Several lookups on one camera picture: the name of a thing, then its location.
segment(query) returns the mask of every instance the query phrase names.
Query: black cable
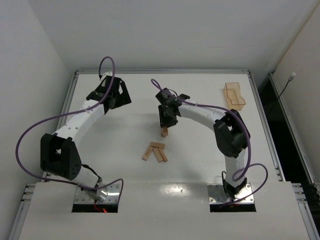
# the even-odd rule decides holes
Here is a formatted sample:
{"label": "black cable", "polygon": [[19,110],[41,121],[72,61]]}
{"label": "black cable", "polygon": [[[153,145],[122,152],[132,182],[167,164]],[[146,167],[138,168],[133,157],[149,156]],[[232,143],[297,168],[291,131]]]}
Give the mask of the black cable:
{"label": "black cable", "polygon": [[284,93],[284,91],[286,90],[288,84],[291,82],[291,80],[288,80],[288,82],[286,83],[286,85],[284,86],[282,92],[279,94],[279,96],[276,98],[276,100],[274,101],[274,104],[272,105],[269,113],[266,115],[266,119],[268,120],[268,117],[270,115],[270,113],[272,112],[272,110],[274,109],[275,105],[277,104],[277,101],[279,100],[279,98],[281,97],[281,95]]}
{"label": "black cable", "polygon": [[91,167],[89,167],[89,165],[87,164],[82,164],[82,167],[84,167],[85,169],[89,169],[91,172],[93,172],[94,175],[96,175],[99,179],[102,179],[96,172],[95,170],[93,170]]}

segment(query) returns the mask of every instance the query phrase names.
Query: wire connector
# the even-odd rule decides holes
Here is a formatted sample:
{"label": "wire connector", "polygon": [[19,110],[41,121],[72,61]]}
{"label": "wire connector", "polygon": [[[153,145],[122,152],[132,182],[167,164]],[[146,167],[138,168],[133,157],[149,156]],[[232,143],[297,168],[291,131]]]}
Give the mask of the wire connector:
{"label": "wire connector", "polygon": [[291,82],[295,78],[296,74],[293,72],[288,78],[288,81]]}

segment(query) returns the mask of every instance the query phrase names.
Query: metal base plate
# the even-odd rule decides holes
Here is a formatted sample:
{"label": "metal base plate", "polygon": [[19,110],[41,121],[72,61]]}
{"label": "metal base plate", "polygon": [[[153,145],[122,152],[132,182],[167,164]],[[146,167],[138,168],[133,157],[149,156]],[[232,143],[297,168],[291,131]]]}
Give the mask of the metal base plate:
{"label": "metal base plate", "polygon": [[[208,195],[210,205],[220,205],[230,202],[231,198],[228,197],[224,191],[224,186],[222,184],[208,184]],[[252,194],[252,189],[250,184],[246,184],[245,187],[235,196],[236,199],[244,198]],[[255,204],[255,199],[253,195],[237,202],[239,205]]]}
{"label": "metal base plate", "polygon": [[[97,205],[104,204],[104,205],[117,205],[119,193],[121,190],[120,183],[114,183],[105,189],[103,189],[103,200],[98,201]],[[80,187],[76,188],[75,195],[74,195],[74,205],[93,205],[95,201],[90,198],[85,191],[81,191]]]}

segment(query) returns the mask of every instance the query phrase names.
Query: wooden block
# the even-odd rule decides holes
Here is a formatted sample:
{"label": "wooden block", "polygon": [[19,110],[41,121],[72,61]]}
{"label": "wooden block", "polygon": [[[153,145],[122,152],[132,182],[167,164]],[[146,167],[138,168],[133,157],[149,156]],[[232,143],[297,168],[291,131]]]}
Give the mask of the wooden block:
{"label": "wooden block", "polygon": [[162,156],[162,158],[163,158],[163,161],[166,163],[166,162],[168,162],[168,158],[167,158],[167,156],[165,155],[165,152],[161,149],[161,148],[158,148],[159,149],[159,152],[160,152],[160,154],[161,154],[161,156]]}
{"label": "wooden block", "polygon": [[147,161],[153,149],[154,148],[152,146],[148,146],[148,148],[146,149],[145,153],[142,156],[142,159]]}
{"label": "wooden block", "polygon": [[150,146],[154,148],[165,149],[166,145],[164,143],[151,141]]}
{"label": "wooden block", "polygon": [[159,148],[154,147],[153,152],[158,162],[161,163],[164,159],[162,158],[161,153],[159,152]]}
{"label": "wooden block", "polygon": [[161,137],[166,137],[168,136],[168,128],[166,126],[164,126],[163,128],[161,128]]}

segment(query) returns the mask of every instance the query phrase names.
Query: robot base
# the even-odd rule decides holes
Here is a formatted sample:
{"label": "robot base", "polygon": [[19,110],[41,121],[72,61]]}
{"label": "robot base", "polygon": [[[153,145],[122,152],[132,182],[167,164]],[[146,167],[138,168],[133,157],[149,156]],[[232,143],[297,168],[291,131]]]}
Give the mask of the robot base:
{"label": "robot base", "polygon": [[[256,212],[255,199],[253,195],[243,199],[242,201],[234,204],[223,204],[230,202],[231,198],[225,193],[224,186],[222,184],[208,184],[208,196],[210,212]],[[246,184],[241,191],[235,195],[236,199],[241,199],[252,193],[251,185]]]}
{"label": "robot base", "polygon": [[[103,209],[105,209],[106,213],[117,213],[118,212],[118,198],[121,190],[121,184],[114,183],[104,189],[103,197],[101,197],[99,201],[96,202],[96,207],[101,209],[102,213],[104,213]],[[73,213],[99,213],[99,211],[95,208],[95,201],[90,198],[85,191],[81,191],[79,187],[76,188],[73,207]]]}

